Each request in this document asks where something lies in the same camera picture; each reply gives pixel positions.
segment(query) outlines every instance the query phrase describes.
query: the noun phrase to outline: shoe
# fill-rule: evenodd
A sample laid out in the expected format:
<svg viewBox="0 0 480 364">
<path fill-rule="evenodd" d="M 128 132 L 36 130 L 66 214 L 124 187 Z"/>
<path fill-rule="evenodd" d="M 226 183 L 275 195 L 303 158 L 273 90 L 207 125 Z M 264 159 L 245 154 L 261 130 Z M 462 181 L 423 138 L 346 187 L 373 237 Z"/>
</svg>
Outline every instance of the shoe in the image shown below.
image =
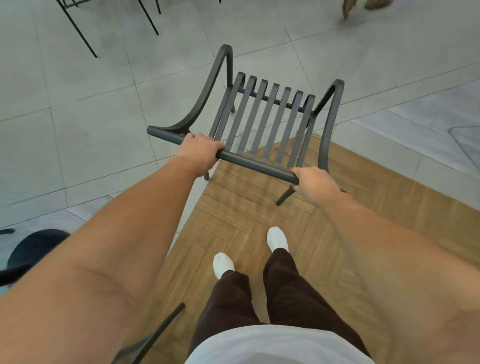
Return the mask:
<svg viewBox="0 0 480 364">
<path fill-rule="evenodd" d="M 352 10 L 355 5 L 357 5 L 357 0 L 343 0 L 342 12 L 344 19 L 348 18 L 350 10 Z"/>
<path fill-rule="evenodd" d="M 365 4 L 365 9 L 375 10 L 387 7 L 393 2 L 393 0 L 367 0 Z"/>
<path fill-rule="evenodd" d="M 213 257 L 213 272 L 220 279 L 227 270 L 235 271 L 233 262 L 225 253 L 218 253 Z"/>
<path fill-rule="evenodd" d="M 284 248 L 288 252 L 287 237 L 278 226 L 268 229 L 267 244 L 272 253 L 276 248 Z"/>
</svg>

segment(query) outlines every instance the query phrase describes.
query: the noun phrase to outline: parquet floor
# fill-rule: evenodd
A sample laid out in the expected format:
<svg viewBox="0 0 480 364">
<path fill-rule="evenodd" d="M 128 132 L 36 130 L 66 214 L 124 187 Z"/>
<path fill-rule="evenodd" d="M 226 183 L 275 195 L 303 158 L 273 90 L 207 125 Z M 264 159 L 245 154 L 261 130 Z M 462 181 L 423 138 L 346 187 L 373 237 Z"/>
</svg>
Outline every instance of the parquet floor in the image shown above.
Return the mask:
<svg viewBox="0 0 480 364">
<path fill-rule="evenodd" d="M 316 164 L 319 142 L 318 136 L 312 138 L 306 164 Z M 480 266 L 479 211 L 340 146 L 330 148 L 330 172 L 358 202 Z M 216 282 L 212 261 L 218 252 L 227 253 L 236 270 L 250 276 L 253 306 L 259 318 L 268 322 L 262 270 L 270 255 L 265 237 L 271 226 L 285 232 L 300 273 L 358 331 L 376 363 L 410 362 L 364 291 L 322 212 L 298 194 L 275 206 L 287 187 L 274 178 L 220 163 L 125 343 L 152 332 L 178 303 L 185 302 L 186 310 L 143 363 L 185 361 L 197 318 Z"/>
</svg>

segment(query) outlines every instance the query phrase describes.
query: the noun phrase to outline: brown pants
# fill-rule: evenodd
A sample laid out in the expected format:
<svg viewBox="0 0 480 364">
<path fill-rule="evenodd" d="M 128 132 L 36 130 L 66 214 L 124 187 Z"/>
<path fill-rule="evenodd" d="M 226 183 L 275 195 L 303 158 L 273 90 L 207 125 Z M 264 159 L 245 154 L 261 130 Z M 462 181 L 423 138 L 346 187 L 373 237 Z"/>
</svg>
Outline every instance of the brown pants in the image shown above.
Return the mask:
<svg viewBox="0 0 480 364">
<path fill-rule="evenodd" d="M 292 256 L 285 249 L 275 249 L 265 264 L 264 285 L 272 324 L 332 331 L 370 356 L 360 336 L 299 275 Z M 198 319 L 189 355 L 203 341 L 220 332 L 261 324 L 253 310 L 248 276 L 228 270 L 213 287 Z"/>
</svg>

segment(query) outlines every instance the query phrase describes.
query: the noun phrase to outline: white sneaker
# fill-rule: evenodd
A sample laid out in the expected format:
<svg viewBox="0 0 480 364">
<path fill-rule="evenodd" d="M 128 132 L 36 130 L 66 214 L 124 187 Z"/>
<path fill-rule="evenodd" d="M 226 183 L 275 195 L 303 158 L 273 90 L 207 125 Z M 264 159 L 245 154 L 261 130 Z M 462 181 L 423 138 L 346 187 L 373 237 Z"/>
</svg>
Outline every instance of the white sneaker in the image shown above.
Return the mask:
<svg viewBox="0 0 480 364">
<path fill-rule="evenodd" d="M 213 257 L 213 272 L 220 279 L 227 270 L 235 270 L 233 262 L 225 253 L 218 253 Z"/>
<path fill-rule="evenodd" d="M 278 226 L 268 229 L 267 244 L 272 253 L 276 248 L 284 248 L 288 252 L 287 237 Z"/>
</svg>

